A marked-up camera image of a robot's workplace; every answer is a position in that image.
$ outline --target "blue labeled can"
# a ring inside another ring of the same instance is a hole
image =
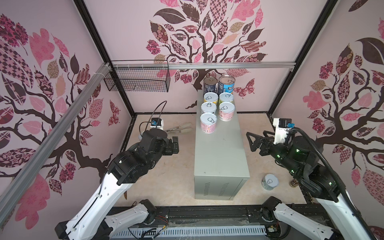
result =
[[[217,94],[232,93],[235,85],[235,78],[229,75],[222,75],[218,79]]]

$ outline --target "pink labeled can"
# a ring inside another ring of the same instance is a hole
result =
[[[222,121],[230,121],[235,113],[235,105],[230,102],[220,103],[218,107],[218,117]]]
[[[216,129],[217,117],[213,113],[203,113],[200,116],[200,127],[205,133],[213,133]]]

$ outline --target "butterfly decal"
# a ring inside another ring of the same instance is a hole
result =
[[[119,122],[119,113],[120,113],[120,110],[118,107],[115,107],[115,104],[110,100],[109,101],[109,104],[111,106],[111,110],[112,110],[112,116],[109,118],[109,121],[108,121],[108,126],[112,125],[112,124],[117,124]]]
[[[255,84],[255,79],[252,79],[251,81],[249,81],[247,83],[247,85],[245,86],[245,88],[234,88],[233,91],[235,93],[238,93],[240,97],[242,97],[244,99],[244,96],[248,93],[253,93],[255,94],[253,91],[255,90],[255,88],[253,87],[253,85]]]

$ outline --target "cable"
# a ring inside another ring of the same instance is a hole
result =
[[[325,157],[323,156],[323,154],[319,151],[318,147],[316,146],[316,144],[313,142],[313,140],[308,136],[308,134],[306,134],[302,129],[298,128],[298,127],[294,127],[290,130],[290,133],[300,133],[304,138],[305,140],[309,143],[309,145],[313,148],[313,150],[315,151],[315,153],[317,154],[317,156],[320,158],[320,160],[323,162],[324,166],[328,169],[328,171],[330,172],[333,180],[336,182],[336,185],[339,187],[339,190],[340,190],[340,193],[341,195],[343,196],[345,202],[347,203],[349,209],[352,211],[353,215],[358,219],[358,221],[360,222],[360,224],[362,225],[362,227],[364,228],[364,230],[366,231],[367,235],[370,237],[371,240],[376,240],[376,237],[373,235],[373,233],[371,232],[371,230],[369,229],[367,223],[364,221],[364,219],[362,218],[361,216],[361,213],[354,207],[353,203],[351,202],[351,200],[349,199],[348,195],[347,195],[347,192],[346,192],[346,189],[345,189],[345,186],[341,183],[341,180],[339,178],[339,176],[337,175],[337,173],[333,170],[333,168],[331,167],[331,165],[328,163],[328,161],[325,159]]]

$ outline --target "pull-tab lid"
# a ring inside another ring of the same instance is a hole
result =
[[[235,105],[230,102],[223,102],[223,103],[220,103],[218,108],[225,113],[230,113],[235,110]]]

